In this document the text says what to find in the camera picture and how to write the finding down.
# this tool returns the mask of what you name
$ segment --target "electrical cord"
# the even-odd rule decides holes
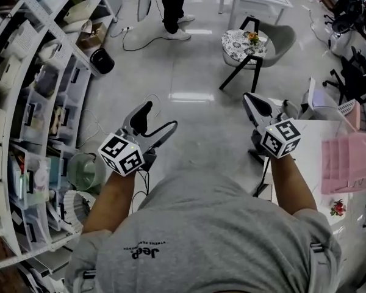
[[[98,134],[98,132],[100,132],[100,130],[105,134],[105,135],[109,135],[109,133],[108,132],[105,132],[105,130],[102,128],[102,126],[99,124],[99,121],[98,121],[98,119],[96,118],[96,116],[95,116],[95,114],[91,111],[91,110],[87,110],[87,109],[85,109],[85,110],[83,110],[82,111],[82,113],[84,113],[84,112],[90,112],[91,113],[91,115],[93,116],[93,118],[95,119],[95,121],[93,122],[93,123],[90,123],[89,125],[88,125],[88,127],[85,129],[85,131],[84,132],[82,132],[80,135],[79,135],[79,137],[81,137],[86,131],[88,131],[88,129],[93,125],[93,124],[97,124],[98,125],[98,130],[94,133],[94,134],[92,134],[92,135],[90,135],[89,137],[87,137],[86,138],[86,140],[81,144],[81,145],[79,145],[78,146],[78,148],[81,148],[83,145],[85,145],[85,143],[88,141],[88,140],[90,140],[91,138],[93,138],[95,135],[97,135]]]
[[[141,172],[146,172],[145,177],[141,174]],[[145,194],[145,196],[146,196],[146,197],[147,197],[147,196],[148,196],[148,194],[149,194],[149,172],[145,171],[144,169],[140,169],[140,170],[138,170],[138,173],[140,174],[141,178],[144,180],[144,183],[145,183],[145,189],[146,189],[146,191],[141,190],[141,191],[136,192],[136,194],[135,194],[135,195],[133,195],[133,197],[132,197],[132,201],[131,201],[131,208],[132,208],[132,212],[131,212],[131,214],[133,214],[133,201],[134,201],[134,198],[135,198],[138,194],[140,194],[140,193]]]
[[[124,47],[124,39],[125,39],[125,37],[126,37],[126,35],[127,35],[127,33],[128,33],[128,32],[129,32],[129,31],[126,31],[126,33],[125,33],[125,35],[123,36],[123,39],[122,39],[122,48],[123,48],[125,51],[127,51],[127,52],[134,52],[134,51],[141,50],[141,49],[143,49],[143,48],[145,48],[145,47],[149,46],[149,45],[150,45],[154,40],[157,40],[157,39],[165,39],[165,40],[169,40],[169,39],[164,38],[164,37],[156,37],[156,38],[152,39],[150,42],[148,42],[145,46],[142,46],[141,48],[138,48],[138,49],[126,49],[126,48]]]
[[[310,27],[310,29],[311,29],[311,31],[313,32],[313,34],[315,35],[315,37],[316,37],[316,39],[317,40],[319,40],[319,41],[321,41],[322,43],[324,43],[327,47],[328,47],[328,44],[324,41],[324,40],[321,40],[318,36],[317,36],[317,34],[316,34],[316,32],[313,30],[313,28],[312,28],[312,24],[314,24],[314,20],[313,20],[313,18],[312,18],[312,11],[309,9],[309,18],[310,18],[310,20],[311,20],[311,22],[310,22],[310,24],[309,24],[309,27]]]
[[[159,9],[160,17],[161,17],[162,20],[164,20],[163,16],[161,15],[161,11],[160,11],[160,8],[159,8],[159,3],[157,2],[157,0],[155,0],[155,1],[156,1],[156,6]]]
[[[160,109],[159,109],[159,111],[156,113],[156,115],[153,117],[153,118],[156,118],[156,117],[161,113],[161,101],[160,101],[160,98],[159,98],[157,95],[155,95],[154,93],[151,93],[150,95],[147,95],[147,96],[145,97],[145,99],[144,99],[144,102],[143,102],[143,103],[145,103],[146,99],[148,99],[150,96],[155,96],[155,97],[156,97],[156,99],[158,99],[158,100],[159,100],[159,103],[160,103]]]

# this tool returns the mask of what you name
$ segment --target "person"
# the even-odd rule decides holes
[[[271,157],[278,204],[195,170],[158,183],[128,216],[134,177],[112,173],[66,271],[103,293],[332,292],[341,251],[291,155]]]
[[[194,15],[184,14],[184,0],[162,0],[164,6],[164,27],[167,39],[188,40],[191,35],[179,28],[180,23],[195,20]]]

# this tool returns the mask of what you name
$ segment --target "gray t-shirt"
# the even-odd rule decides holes
[[[290,215],[218,174],[177,173],[113,234],[83,235],[66,284],[71,289],[81,270],[96,268],[104,293],[307,292],[312,243],[339,265],[323,214]]]

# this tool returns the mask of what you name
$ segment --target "glossy tile floor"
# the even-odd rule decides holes
[[[309,9],[317,21],[326,13],[322,4],[317,0],[290,2],[294,8],[284,14],[280,24],[293,27],[297,41],[275,66],[261,70],[256,92],[299,104],[308,78],[312,76],[320,84],[329,77],[331,69],[340,70],[340,60],[309,28]],[[218,89],[233,71],[223,61],[220,41],[227,29],[231,0],[226,0],[223,14],[218,14],[218,3],[219,0],[185,0],[185,12],[196,15],[194,22],[183,26],[193,34],[187,42],[158,39],[143,50],[126,52],[122,48],[123,34],[107,38],[105,48],[115,67],[109,74],[91,80],[88,88],[84,108],[97,116],[107,132],[115,132],[124,117],[144,99],[154,102],[150,118],[161,108],[149,123],[150,131],[168,121],[178,121],[176,133],[157,151],[158,158],[150,173],[151,188],[179,168],[211,168],[228,175],[247,191],[260,181],[262,167],[247,155],[252,147],[253,125],[241,102],[242,94],[251,89],[253,72],[243,70],[224,92]],[[120,20],[109,31],[114,36],[123,27],[135,26],[125,38],[127,49],[140,48],[163,32],[154,1],[149,16],[139,24],[136,12],[137,0],[125,0]],[[243,19],[239,16],[236,23]],[[149,96],[152,94],[159,97],[161,105],[155,96]],[[84,113],[81,141],[96,131],[96,125],[89,127],[93,120],[90,113]],[[104,137],[100,131],[82,149],[96,151]],[[143,181],[138,177],[136,191],[141,189]],[[142,195],[136,197],[135,210],[142,199]],[[345,219],[332,227],[343,248],[342,282],[351,279],[366,253],[366,229],[362,229],[365,204],[366,193],[354,195]]]

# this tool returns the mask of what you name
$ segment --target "black office chair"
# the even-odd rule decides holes
[[[334,75],[338,81],[338,83],[333,81],[325,81],[323,86],[327,86],[327,84],[332,85],[339,89],[340,98],[339,105],[343,103],[343,98],[345,97],[347,101],[351,99],[355,99],[361,105],[366,103],[366,76],[364,76],[364,71],[362,68],[358,68],[354,64],[355,57],[352,60],[346,60],[346,58],[342,57],[342,76],[344,77],[345,82],[339,78],[339,75],[335,70],[331,71],[331,74]]]

